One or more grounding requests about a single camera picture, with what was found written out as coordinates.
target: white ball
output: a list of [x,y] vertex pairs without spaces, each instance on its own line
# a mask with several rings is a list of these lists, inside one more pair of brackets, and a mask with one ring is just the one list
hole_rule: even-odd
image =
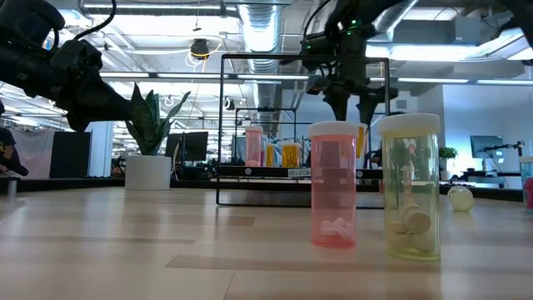
[[469,212],[474,207],[474,195],[466,187],[452,187],[448,192],[448,197],[456,212]]

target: white pill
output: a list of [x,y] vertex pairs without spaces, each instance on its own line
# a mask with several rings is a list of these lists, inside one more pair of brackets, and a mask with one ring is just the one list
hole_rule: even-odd
[[333,226],[335,228],[342,227],[346,223],[346,221],[342,217],[338,217],[335,221],[333,221]]
[[431,218],[427,212],[421,208],[412,208],[406,210],[403,216],[403,222],[407,231],[413,233],[425,233],[431,227]]
[[431,252],[435,249],[435,237],[433,234],[411,235],[411,246],[420,252]]
[[386,241],[389,248],[404,249],[411,247],[411,235],[406,233],[392,233],[388,232]]
[[356,233],[353,230],[345,227],[337,227],[336,231],[345,241],[354,242],[356,240]]
[[386,223],[386,230],[389,233],[406,233],[407,227],[403,222],[390,221]]

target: yellow container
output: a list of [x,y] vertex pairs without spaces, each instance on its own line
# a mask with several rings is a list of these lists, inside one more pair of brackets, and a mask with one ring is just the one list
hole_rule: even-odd
[[357,148],[356,148],[357,158],[360,158],[361,155],[365,153],[366,128],[367,128],[366,124],[359,124],[359,134],[357,135]]
[[274,144],[267,144],[266,145],[266,157],[265,157],[265,166],[267,168],[273,168],[274,166],[274,152],[275,152]]
[[281,147],[283,153],[283,167],[300,167],[300,144],[296,142],[289,142],[283,144]]
[[441,257],[439,116],[409,113],[380,121],[389,255],[422,261]]

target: white planter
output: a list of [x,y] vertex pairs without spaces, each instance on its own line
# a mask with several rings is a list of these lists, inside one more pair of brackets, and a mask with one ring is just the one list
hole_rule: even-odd
[[126,190],[162,191],[170,188],[172,160],[162,156],[131,156],[126,160]]

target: desk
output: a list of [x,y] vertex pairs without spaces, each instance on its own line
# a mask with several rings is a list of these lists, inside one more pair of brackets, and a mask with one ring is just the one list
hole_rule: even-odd
[[481,183],[483,186],[479,188],[492,188],[492,185],[496,188],[503,188],[505,184],[505,177],[520,177],[520,172],[497,172],[497,171],[463,171],[465,181],[471,183]]
[[338,250],[311,245],[310,209],[219,207],[215,191],[19,197],[0,214],[2,300],[533,298],[522,203],[476,199],[464,214],[441,197],[442,259],[412,262],[386,255],[379,210],[357,211],[356,248]]

